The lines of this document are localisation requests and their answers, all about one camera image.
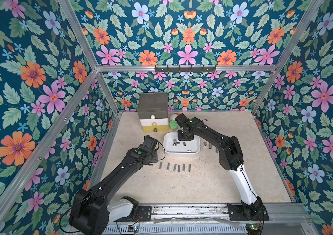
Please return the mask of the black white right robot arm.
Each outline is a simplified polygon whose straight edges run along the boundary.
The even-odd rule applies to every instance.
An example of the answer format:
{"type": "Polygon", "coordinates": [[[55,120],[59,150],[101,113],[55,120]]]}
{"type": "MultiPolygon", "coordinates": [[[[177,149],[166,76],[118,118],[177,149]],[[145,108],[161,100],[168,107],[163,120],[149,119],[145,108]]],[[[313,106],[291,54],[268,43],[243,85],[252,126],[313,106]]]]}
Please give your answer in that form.
{"type": "Polygon", "coordinates": [[[243,216],[248,220],[257,220],[264,216],[265,208],[247,176],[238,138],[223,135],[196,117],[189,119],[184,114],[180,114],[175,121],[180,127],[177,131],[178,140],[192,141],[197,136],[218,150],[219,164],[229,171],[240,192],[243,216]]]}

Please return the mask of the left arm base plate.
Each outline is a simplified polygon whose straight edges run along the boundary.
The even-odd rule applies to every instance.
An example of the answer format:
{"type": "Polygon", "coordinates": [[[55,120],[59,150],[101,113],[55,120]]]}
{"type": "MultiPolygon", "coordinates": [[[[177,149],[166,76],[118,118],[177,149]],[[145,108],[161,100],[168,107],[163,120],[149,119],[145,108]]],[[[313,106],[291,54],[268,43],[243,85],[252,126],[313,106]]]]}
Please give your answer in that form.
{"type": "Polygon", "coordinates": [[[147,222],[151,221],[151,215],[151,206],[138,206],[128,217],[121,218],[117,222],[147,222]]]}

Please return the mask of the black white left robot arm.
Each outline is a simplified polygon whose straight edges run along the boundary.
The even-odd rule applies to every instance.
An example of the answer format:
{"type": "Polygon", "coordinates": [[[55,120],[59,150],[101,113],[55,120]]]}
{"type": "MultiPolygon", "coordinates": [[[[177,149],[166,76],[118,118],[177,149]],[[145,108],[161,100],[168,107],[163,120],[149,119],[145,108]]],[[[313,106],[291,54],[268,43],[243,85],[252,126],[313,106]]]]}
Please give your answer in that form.
{"type": "Polygon", "coordinates": [[[144,142],[127,151],[123,160],[103,180],[74,197],[69,225],[84,235],[101,235],[106,227],[119,219],[136,216],[139,202],[129,196],[111,200],[123,184],[144,165],[158,162],[160,142],[144,136],[144,142]]]}

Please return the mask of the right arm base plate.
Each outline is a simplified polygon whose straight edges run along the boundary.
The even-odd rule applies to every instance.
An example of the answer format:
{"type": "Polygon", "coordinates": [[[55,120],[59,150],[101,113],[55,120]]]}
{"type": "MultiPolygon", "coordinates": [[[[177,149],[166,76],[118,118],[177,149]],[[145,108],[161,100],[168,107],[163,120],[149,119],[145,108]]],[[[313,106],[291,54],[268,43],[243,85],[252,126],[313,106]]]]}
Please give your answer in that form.
{"type": "Polygon", "coordinates": [[[228,213],[231,221],[269,221],[269,215],[263,203],[258,201],[248,205],[227,204],[228,213]]]}

